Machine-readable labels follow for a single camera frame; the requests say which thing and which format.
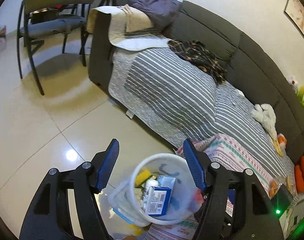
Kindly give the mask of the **white power adapter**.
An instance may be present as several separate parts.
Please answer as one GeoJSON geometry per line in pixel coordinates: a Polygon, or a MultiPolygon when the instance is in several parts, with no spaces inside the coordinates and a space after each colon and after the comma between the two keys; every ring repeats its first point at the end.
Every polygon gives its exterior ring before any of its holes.
{"type": "Polygon", "coordinates": [[[241,97],[241,98],[245,97],[242,91],[238,91],[238,96],[241,97]]]}

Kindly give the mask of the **patterned tablecloth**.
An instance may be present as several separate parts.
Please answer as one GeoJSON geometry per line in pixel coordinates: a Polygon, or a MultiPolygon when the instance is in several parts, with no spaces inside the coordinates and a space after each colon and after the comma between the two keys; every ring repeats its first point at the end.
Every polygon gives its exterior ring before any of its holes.
{"type": "MultiPolygon", "coordinates": [[[[206,153],[211,161],[218,162],[228,170],[242,172],[247,168],[252,169],[266,192],[276,184],[276,178],[228,135],[219,133],[203,141],[195,141],[193,145],[196,150],[206,153]]],[[[173,225],[152,224],[145,239],[192,239],[197,227],[194,216],[173,225]]]]}

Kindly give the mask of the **dark plaid shirt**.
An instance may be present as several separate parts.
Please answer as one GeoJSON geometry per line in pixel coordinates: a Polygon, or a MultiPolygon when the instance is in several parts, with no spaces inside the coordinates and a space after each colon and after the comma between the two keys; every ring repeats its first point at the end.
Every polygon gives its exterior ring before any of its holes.
{"type": "Polygon", "coordinates": [[[217,85],[226,80],[226,68],[220,65],[216,56],[202,42],[170,40],[168,46],[180,59],[190,62],[210,75],[217,85]]]}

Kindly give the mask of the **grey striped sofa cover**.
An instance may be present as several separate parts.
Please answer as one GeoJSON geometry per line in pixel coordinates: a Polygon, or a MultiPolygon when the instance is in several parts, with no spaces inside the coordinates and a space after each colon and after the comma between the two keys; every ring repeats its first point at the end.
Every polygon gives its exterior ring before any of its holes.
{"type": "Polygon", "coordinates": [[[109,94],[175,148],[217,133],[236,139],[273,177],[294,174],[251,115],[253,104],[227,81],[213,78],[168,48],[116,49],[109,94]]]}

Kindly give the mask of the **blue white carton box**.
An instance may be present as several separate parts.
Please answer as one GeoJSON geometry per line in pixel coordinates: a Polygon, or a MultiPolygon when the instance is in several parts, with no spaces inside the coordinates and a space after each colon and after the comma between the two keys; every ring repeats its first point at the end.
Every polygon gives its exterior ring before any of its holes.
{"type": "Polygon", "coordinates": [[[147,195],[144,211],[149,216],[164,216],[170,203],[170,187],[151,187],[147,195]]]}

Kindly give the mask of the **grey chair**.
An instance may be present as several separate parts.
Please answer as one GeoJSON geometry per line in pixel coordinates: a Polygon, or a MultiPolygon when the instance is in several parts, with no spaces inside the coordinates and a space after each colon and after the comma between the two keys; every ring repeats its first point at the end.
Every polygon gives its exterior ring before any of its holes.
{"type": "Polygon", "coordinates": [[[19,10],[17,23],[17,61],[20,78],[22,75],[21,59],[19,51],[19,39],[24,39],[24,46],[27,49],[31,70],[41,95],[44,95],[42,85],[40,83],[37,70],[34,64],[33,55],[44,45],[42,37],[62,34],[64,35],[62,53],[65,52],[65,46],[68,35],[75,29],[80,29],[81,33],[81,49],[82,65],[86,66],[85,58],[85,27],[87,20],[85,18],[85,5],[91,5],[94,0],[23,0],[19,10]],[[32,22],[32,13],[42,9],[54,8],[61,5],[61,9],[65,9],[70,4],[81,5],[81,15],[63,14],[57,15],[52,20],[45,20],[39,23],[32,22]]]}

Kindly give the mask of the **orange white snack bag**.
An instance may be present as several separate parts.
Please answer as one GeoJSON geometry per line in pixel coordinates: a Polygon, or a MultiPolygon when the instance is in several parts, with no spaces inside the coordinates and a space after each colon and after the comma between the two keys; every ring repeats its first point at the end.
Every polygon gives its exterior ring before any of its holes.
{"type": "Polygon", "coordinates": [[[282,133],[279,133],[279,134],[277,135],[277,139],[278,139],[279,145],[280,145],[282,148],[286,148],[287,139],[286,139],[286,137],[285,137],[282,133]]]}

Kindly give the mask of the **glass jar with cork lid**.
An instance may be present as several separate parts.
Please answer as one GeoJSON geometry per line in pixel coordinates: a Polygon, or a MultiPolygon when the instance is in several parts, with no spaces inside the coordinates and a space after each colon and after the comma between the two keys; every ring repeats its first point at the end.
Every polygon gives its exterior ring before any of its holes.
{"type": "Polygon", "coordinates": [[[273,198],[275,194],[279,191],[280,187],[283,185],[283,178],[276,177],[273,178],[269,183],[269,198],[273,198]]]}

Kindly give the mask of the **yellow book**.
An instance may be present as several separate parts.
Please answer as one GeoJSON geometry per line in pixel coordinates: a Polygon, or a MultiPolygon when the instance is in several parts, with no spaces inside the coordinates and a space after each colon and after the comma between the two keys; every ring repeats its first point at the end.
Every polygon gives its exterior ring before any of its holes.
{"type": "Polygon", "coordinates": [[[281,146],[280,146],[278,140],[273,140],[272,142],[273,142],[273,146],[274,146],[274,148],[275,148],[276,153],[277,153],[279,156],[283,157],[283,156],[284,156],[284,152],[283,152],[283,150],[282,150],[282,148],[281,148],[281,146]]]}

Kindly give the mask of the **yellow green sponge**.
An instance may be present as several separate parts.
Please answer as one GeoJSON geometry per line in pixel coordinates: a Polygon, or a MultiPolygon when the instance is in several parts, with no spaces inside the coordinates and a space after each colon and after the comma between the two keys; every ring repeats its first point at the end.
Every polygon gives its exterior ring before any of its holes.
{"type": "Polygon", "coordinates": [[[134,187],[140,187],[146,180],[152,176],[152,173],[149,170],[143,170],[140,172],[135,179],[134,187]]]}

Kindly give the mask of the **cream quilted blanket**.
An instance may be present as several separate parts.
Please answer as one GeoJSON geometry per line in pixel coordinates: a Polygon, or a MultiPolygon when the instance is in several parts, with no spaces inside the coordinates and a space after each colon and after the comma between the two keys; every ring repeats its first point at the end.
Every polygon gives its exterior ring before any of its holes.
{"type": "Polygon", "coordinates": [[[151,19],[144,12],[127,4],[91,9],[87,20],[88,33],[94,33],[94,25],[102,20],[103,15],[111,17],[107,24],[107,36],[115,47],[128,51],[168,47],[169,39],[154,28],[151,19]]]}

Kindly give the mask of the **white red plush toy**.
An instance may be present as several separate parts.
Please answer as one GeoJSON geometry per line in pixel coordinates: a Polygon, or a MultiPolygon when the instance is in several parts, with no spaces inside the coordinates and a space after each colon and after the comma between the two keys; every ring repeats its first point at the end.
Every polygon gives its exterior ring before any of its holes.
{"type": "Polygon", "coordinates": [[[292,89],[295,91],[295,93],[297,93],[299,89],[298,81],[292,76],[288,79],[288,82],[291,85],[292,89]]]}

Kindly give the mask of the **dark grey sofa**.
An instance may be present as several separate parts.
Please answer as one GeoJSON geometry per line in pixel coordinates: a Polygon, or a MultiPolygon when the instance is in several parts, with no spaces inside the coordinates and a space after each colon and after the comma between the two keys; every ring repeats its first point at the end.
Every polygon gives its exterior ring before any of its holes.
{"type": "MultiPolygon", "coordinates": [[[[179,15],[164,29],[166,37],[178,40],[198,39],[216,54],[227,68],[227,79],[245,94],[251,103],[272,103],[277,115],[277,131],[288,140],[286,153],[293,163],[304,155],[304,110],[281,70],[269,55],[247,34],[219,15],[190,1],[179,3],[179,15]]],[[[112,16],[90,10],[89,30],[93,42],[88,74],[90,80],[108,92],[112,76],[112,55],[115,50],[108,40],[112,16]]],[[[112,96],[121,106],[127,107],[112,96]]]]}

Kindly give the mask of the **white patterned trash bin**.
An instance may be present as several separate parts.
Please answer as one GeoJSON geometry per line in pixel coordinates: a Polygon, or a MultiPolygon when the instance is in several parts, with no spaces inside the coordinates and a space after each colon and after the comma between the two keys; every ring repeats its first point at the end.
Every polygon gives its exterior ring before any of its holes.
{"type": "Polygon", "coordinates": [[[135,168],[127,196],[142,224],[171,225],[198,210],[196,193],[186,160],[171,153],[159,153],[135,168]]]}

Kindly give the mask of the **purple grey jacket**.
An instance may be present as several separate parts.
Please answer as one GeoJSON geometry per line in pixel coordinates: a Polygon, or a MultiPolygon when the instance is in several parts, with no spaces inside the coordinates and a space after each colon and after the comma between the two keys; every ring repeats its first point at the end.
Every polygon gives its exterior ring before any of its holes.
{"type": "Polygon", "coordinates": [[[163,30],[175,21],[182,4],[178,0],[127,0],[127,3],[144,12],[158,30],[163,30]]]}

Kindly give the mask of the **white yogurt drink bottle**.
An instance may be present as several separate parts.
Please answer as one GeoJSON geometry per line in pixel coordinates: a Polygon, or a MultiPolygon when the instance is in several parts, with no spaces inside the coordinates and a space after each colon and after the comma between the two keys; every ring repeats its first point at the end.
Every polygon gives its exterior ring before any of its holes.
{"type": "Polygon", "coordinates": [[[145,183],[144,188],[145,188],[146,191],[149,191],[149,189],[150,189],[152,186],[153,186],[153,187],[158,187],[158,186],[159,186],[159,182],[158,182],[157,180],[154,180],[154,179],[148,179],[148,180],[146,181],[146,183],[145,183]]]}

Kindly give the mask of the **framed wall picture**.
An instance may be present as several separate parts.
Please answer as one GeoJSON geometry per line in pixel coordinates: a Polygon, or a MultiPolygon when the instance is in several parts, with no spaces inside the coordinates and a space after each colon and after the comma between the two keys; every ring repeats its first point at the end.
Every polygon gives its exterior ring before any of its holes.
{"type": "Polygon", "coordinates": [[[287,0],[284,13],[304,38],[304,6],[301,4],[300,0],[287,0]]]}

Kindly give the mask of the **lower orange cushion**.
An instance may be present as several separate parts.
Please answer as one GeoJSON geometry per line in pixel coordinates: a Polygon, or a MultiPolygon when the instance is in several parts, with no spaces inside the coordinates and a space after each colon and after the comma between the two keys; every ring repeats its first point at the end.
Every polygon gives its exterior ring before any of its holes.
{"type": "Polygon", "coordinates": [[[295,166],[295,183],[297,192],[302,193],[304,191],[304,179],[300,165],[295,166]]]}

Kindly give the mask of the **green plush toy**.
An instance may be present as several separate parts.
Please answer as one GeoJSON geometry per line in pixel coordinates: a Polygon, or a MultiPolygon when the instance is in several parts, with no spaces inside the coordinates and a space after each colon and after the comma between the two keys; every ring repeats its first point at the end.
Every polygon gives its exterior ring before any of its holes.
{"type": "Polygon", "coordinates": [[[301,103],[303,109],[304,109],[304,86],[301,86],[297,91],[297,97],[299,99],[299,102],[301,103]]]}

